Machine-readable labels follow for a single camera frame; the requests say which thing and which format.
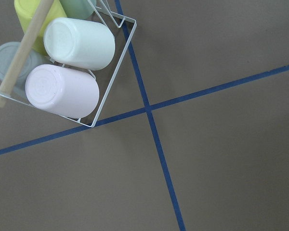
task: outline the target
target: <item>wooden handle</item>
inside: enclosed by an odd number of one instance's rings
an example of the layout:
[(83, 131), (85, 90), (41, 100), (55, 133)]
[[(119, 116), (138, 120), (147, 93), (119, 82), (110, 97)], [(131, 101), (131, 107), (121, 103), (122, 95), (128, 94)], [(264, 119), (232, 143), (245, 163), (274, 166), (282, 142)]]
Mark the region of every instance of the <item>wooden handle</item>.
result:
[[(36, 38), (38, 37), (39, 31), (42, 28), (53, 1), (54, 0), (41, 0), (0, 85), (0, 93), (8, 95), (12, 93), (17, 78), (27, 60), (27, 57), (29, 56)], [(0, 96), (0, 107), (4, 107), (5, 103), (6, 98)]]

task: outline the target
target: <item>blue tape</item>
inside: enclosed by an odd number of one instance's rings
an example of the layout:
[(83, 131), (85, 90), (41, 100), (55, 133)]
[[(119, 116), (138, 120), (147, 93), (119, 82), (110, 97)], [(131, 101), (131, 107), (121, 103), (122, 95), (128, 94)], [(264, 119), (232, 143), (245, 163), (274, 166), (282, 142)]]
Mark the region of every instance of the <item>blue tape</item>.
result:
[[(130, 112), (126, 112), (126, 113), (123, 113), (123, 114), (120, 114), (120, 115), (116, 115), (116, 116), (113, 116), (113, 117), (110, 117), (110, 118), (99, 120), (99, 121), (96, 122), (95, 126), (97, 127), (97, 126), (100, 126), (100, 125), (112, 123), (112, 122), (115, 122), (115, 121), (118, 121), (118, 120), (122, 120), (122, 119), (125, 119), (125, 118), (128, 118), (128, 117), (136, 116), (136, 115), (139, 115), (139, 114), (142, 114), (142, 113), (145, 113), (145, 109), (144, 108), (139, 108), (139, 109), (136, 109), (136, 110), (133, 110), (133, 111), (130, 111)], [(41, 138), (37, 138), (35, 140), (27, 141), (27, 142), (24, 142), (24, 143), (13, 145), (11, 147), (0, 149), (0, 155), (1, 154), (5, 154), (5, 153), (9, 153), (9, 152), (13, 152), (13, 151), (16, 151), (16, 150), (19, 150), (19, 149), (22, 149), (22, 148), (30, 147), (30, 146), (33, 146), (33, 145), (36, 145), (36, 144), (40, 144), (40, 143), (44, 143), (44, 142), (47, 142), (47, 141), (51, 141), (51, 140), (54, 140), (54, 139), (57, 139), (57, 138), (60, 138), (60, 137), (68, 136), (68, 135), (71, 135), (71, 134), (74, 134), (74, 133), (77, 133), (77, 132), (80, 132), (80, 131), (85, 131), (85, 130), (88, 130), (88, 129), (90, 129), (90, 127), (79, 126), (79, 127), (76, 127), (76, 128), (71, 128), (71, 129), (68, 129), (68, 130), (65, 130), (65, 131), (57, 132), (57, 133), (52, 134), (52, 135), (44, 136), (44, 137), (41, 137)]]
[[(117, 7), (118, 13), (123, 15), (123, 10), (122, 10), (120, 1), (119, 0), (115, 0), (115, 3), (116, 3), (116, 7)], [(123, 24), (122, 29), (123, 29), (123, 33), (124, 33), (125, 39), (127, 40), (128, 37), (129, 37), (129, 32), (128, 32), (128, 29), (126, 27), (126, 24)], [(136, 78), (137, 78), (138, 86), (139, 86), (139, 89), (140, 89), (140, 93), (141, 93), (141, 96), (142, 96), (143, 101), (144, 101), (145, 111), (147, 113), (147, 117), (148, 117), (148, 120), (149, 120), (149, 124), (150, 124), (150, 128), (151, 128), (151, 131), (152, 131), (152, 135), (153, 135), (153, 138), (154, 138), (155, 146), (156, 146), (156, 149), (157, 149), (157, 152), (158, 152), (159, 161), (160, 161), (161, 166), (162, 166), (162, 170), (163, 170), (164, 177), (165, 177), (165, 180), (166, 180), (166, 184), (167, 184), (167, 188), (168, 188), (169, 195), (170, 195), (170, 198), (171, 198), (172, 206), (173, 206), (176, 218), (177, 218), (179, 229), (180, 229), (180, 231), (185, 231), (185, 225), (184, 225), (183, 217), (182, 217), (182, 214), (181, 214), (181, 210), (180, 210), (180, 207), (179, 207), (177, 196), (176, 196), (175, 191), (174, 191), (174, 187), (173, 187), (172, 180), (171, 180), (171, 177), (170, 177), (170, 173), (169, 173), (169, 170), (168, 170), (168, 166), (167, 166), (167, 162), (166, 162), (166, 159), (165, 159), (164, 151), (163, 151), (160, 139), (159, 139), (158, 130), (157, 130), (154, 118), (153, 118), (151, 106), (150, 106), (150, 103), (149, 103), (149, 100), (148, 100), (147, 93), (145, 91), (145, 85), (144, 85), (144, 82), (143, 82), (143, 79), (142, 79), (142, 76), (141, 76), (141, 73), (140, 73), (139, 65), (138, 65), (138, 62), (137, 62), (137, 59), (136, 59), (136, 55), (135, 55), (132, 43), (129, 45), (129, 53), (130, 53), (131, 62), (133, 64), (133, 68), (134, 68), (134, 71), (135, 71), (135, 74), (136, 74)]]
[(197, 98), (197, 97), (200, 97), (200, 96), (211, 94), (211, 93), (214, 93), (214, 92), (217, 92), (217, 91), (220, 91), (220, 90), (224, 90), (224, 89), (235, 87), (235, 86), (238, 86), (238, 85), (241, 85), (241, 84), (244, 84), (244, 83), (252, 82), (252, 81), (255, 81), (255, 80), (258, 80), (258, 79), (261, 79), (261, 78), (273, 76), (273, 75), (276, 75), (276, 74), (279, 74), (279, 73), (282, 73), (282, 72), (285, 72), (285, 71), (289, 71), (289, 65), (283, 66), (283, 67), (279, 67), (279, 68), (273, 69), (271, 71), (266, 71), (266, 72), (263, 72), (263, 73), (260, 73), (260, 74), (252, 75), (252, 76), (249, 76), (249, 77), (241, 78), (241, 79), (238, 79), (238, 80), (235, 80), (235, 81), (232, 81), (232, 82), (224, 83), (224, 84), (221, 84), (221, 85), (218, 85), (218, 86), (215, 86), (215, 87), (212, 87), (212, 88), (208, 88), (208, 89), (205, 89), (205, 90), (200, 90), (200, 91), (197, 91), (197, 92), (194, 92), (194, 93), (191, 93), (191, 94), (188, 94), (188, 95), (180, 96), (180, 97), (177, 97), (177, 98), (174, 98), (174, 99), (171, 99), (171, 100), (166, 100), (166, 101), (163, 101), (163, 102), (160, 102), (160, 103), (156, 103), (156, 104), (151, 106), (151, 109), (152, 110), (156, 110), (156, 109), (159, 109), (159, 108), (162, 108), (162, 107), (167, 107), (167, 106), (170, 106), (170, 105), (173, 105), (173, 104), (176, 104), (176, 103), (181, 103), (183, 101), (187, 101), (187, 100), (194, 99), (194, 98)]

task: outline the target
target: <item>brown floor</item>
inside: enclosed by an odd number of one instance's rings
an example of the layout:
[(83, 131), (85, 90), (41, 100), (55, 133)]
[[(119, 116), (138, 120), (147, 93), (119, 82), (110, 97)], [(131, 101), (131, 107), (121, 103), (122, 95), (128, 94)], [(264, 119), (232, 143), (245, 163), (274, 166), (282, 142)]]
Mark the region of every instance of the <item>brown floor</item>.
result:
[[(289, 0), (120, 4), (97, 127), (0, 109), (0, 231), (289, 231)], [(1, 0), (0, 45), (22, 36)]]

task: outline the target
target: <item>plastic cup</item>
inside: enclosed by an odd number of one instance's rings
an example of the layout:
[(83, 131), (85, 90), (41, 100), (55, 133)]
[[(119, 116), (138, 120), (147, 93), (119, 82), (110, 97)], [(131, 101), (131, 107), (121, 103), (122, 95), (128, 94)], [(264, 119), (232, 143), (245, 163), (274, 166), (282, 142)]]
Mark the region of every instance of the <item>plastic cup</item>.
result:
[[(20, 21), (21, 27), (24, 32), (26, 32), (39, 3), (40, 3), (40, 0), (14, 0), (14, 7), (15, 7), (18, 19)], [(39, 32), (39, 35), (34, 45), (32, 46), (34, 50), (36, 50), (37, 52), (43, 55), (47, 55), (45, 48), (44, 48), (44, 43), (43, 43), (44, 31), (48, 23), (51, 20), (58, 18), (58, 17), (66, 17), (66, 13), (64, 12), (60, 1), (54, 0), (49, 10), (49, 13), (45, 19), (45, 22)]]
[[(20, 42), (8, 42), (0, 46), (0, 80), (3, 81), (5, 74), (12, 62), (13, 57), (20, 45)], [(25, 94), (25, 83), (27, 76), (30, 72), (37, 66), (42, 64), (50, 64), (51, 62), (47, 60), (40, 53), (31, 50), (26, 63), (18, 76), (17, 82), (14, 87), (14, 92), (23, 98), (26, 98)]]
[(56, 18), (44, 34), (45, 49), (59, 63), (90, 70), (106, 67), (115, 53), (115, 38), (105, 25), (73, 18)]
[(97, 106), (99, 88), (88, 73), (45, 64), (29, 74), (26, 95), (36, 108), (70, 118), (83, 118)]
[(60, 0), (60, 2), (69, 18), (87, 19), (94, 11), (87, 0)]

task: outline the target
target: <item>white wire rack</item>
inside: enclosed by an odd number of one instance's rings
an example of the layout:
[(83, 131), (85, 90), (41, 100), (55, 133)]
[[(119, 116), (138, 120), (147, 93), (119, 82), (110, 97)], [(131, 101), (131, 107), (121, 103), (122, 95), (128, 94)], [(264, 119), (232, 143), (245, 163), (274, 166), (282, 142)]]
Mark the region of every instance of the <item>white wire rack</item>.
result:
[[(120, 66), (121, 66), (121, 64), (122, 64), (124, 55), (126, 54), (126, 51), (127, 51), (127, 49), (128, 49), (128, 46), (129, 46), (129, 44), (130, 44), (130, 42), (131, 42), (131, 39), (132, 39), (132, 37), (133, 37), (133, 35), (134, 35), (134, 32), (135, 32), (135, 30), (136, 30), (136, 27), (137, 27), (137, 23), (136, 23), (136, 20), (135, 20), (135, 19), (126, 17), (126, 16), (121, 15), (121, 14), (116, 13), (116, 12), (112, 12), (111, 9), (110, 9), (110, 7), (109, 7), (109, 4), (108, 4), (107, 0), (97, 0), (97, 2), (100, 3), (100, 7), (94, 6), (94, 5), (91, 3), (91, 1), (88, 0), (88, 3), (89, 3), (89, 4), (91, 5), (91, 7), (93, 8), (94, 12), (96, 13), (96, 15), (98, 16), (98, 18), (101, 20), (101, 22), (102, 22), (106, 27), (109, 28), (109, 26), (106, 24), (106, 22), (104, 21), (104, 19), (102, 18), (102, 16), (101, 16), (100, 13), (103, 13), (103, 14), (105, 14), (105, 15), (108, 15), (108, 16), (110, 17), (112, 23), (116, 26), (116, 28), (121, 28), (121, 27), (123, 26), (123, 23), (124, 23), (125, 21), (132, 23), (133, 26), (132, 26), (132, 28), (131, 28), (129, 37), (128, 37), (125, 45), (124, 45), (124, 48), (123, 48), (123, 51), (122, 51), (122, 53), (121, 53), (121, 55), (120, 55), (120, 58), (119, 58), (119, 60), (118, 60), (118, 63), (116, 64), (116, 68), (115, 68), (115, 70), (114, 70), (114, 72), (113, 72), (113, 74), (112, 74), (112, 77), (111, 77), (111, 79), (110, 79), (110, 81), (109, 81), (109, 83), (108, 83), (108, 86), (107, 86), (107, 88), (106, 88), (106, 91), (105, 91), (105, 93), (104, 93), (104, 95), (103, 95), (103, 97), (102, 97), (102, 99), (101, 99), (101, 102), (100, 102), (99, 107), (98, 107), (98, 109), (97, 109), (97, 111), (96, 111), (96, 114), (94, 115), (94, 119), (93, 119), (92, 123), (90, 123), (90, 124), (82, 123), (82, 122), (81, 122), (81, 119), (82, 119), (82, 118), (74, 119), (74, 118), (69, 118), (69, 117), (61, 116), (61, 117), (64, 117), (64, 118), (66, 118), (66, 119), (72, 120), (72, 121), (74, 121), (74, 122), (77, 122), (77, 123), (79, 123), (79, 124), (82, 124), (82, 125), (84, 125), (84, 126), (91, 127), (91, 128), (93, 128), (93, 127), (95, 126), (95, 124), (96, 124), (96, 122), (97, 122), (97, 120), (98, 120), (98, 117), (99, 117), (99, 115), (100, 115), (100, 113), (101, 113), (101, 111), (102, 111), (102, 108), (103, 108), (103, 106), (104, 106), (104, 103), (105, 103), (105, 101), (106, 101), (106, 99), (107, 99), (107, 96), (108, 96), (108, 94), (109, 94), (109, 92), (110, 92), (110, 89), (111, 89), (111, 87), (112, 87), (112, 84), (113, 84), (113, 82), (114, 82), (114, 80), (115, 80), (115, 78), (116, 78), (116, 76), (117, 76), (117, 73), (118, 73), (118, 70), (119, 70), (119, 68), (120, 68)], [(118, 23), (116, 22), (115, 18), (121, 19), (120, 24), (118, 24)], [(94, 73), (93, 73), (91, 70), (88, 70), (88, 72), (92, 75), (92, 77), (93, 77), (94, 79), (96, 79)], [(20, 101), (20, 100), (18, 100), (18, 99), (14, 99), (14, 98), (12, 98), (10, 95), (6, 95), (6, 94), (3, 94), (3, 93), (1, 93), (1, 92), (0, 92), (0, 96), (2, 96), (2, 97), (4, 97), (4, 98), (7, 98), (7, 99), (9, 99), (9, 100), (12, 100), (12, 101), (15, 101), (15, 102), (18, 102), (18, 103), (21, 103), (21, 104), (30, 106), (30, 107), (34, 107), (34, 106), (32, 106), (31, 104), (29, 104), (29, 103), (26, 103), (26, 102), (24, 102), (24, 101)]]

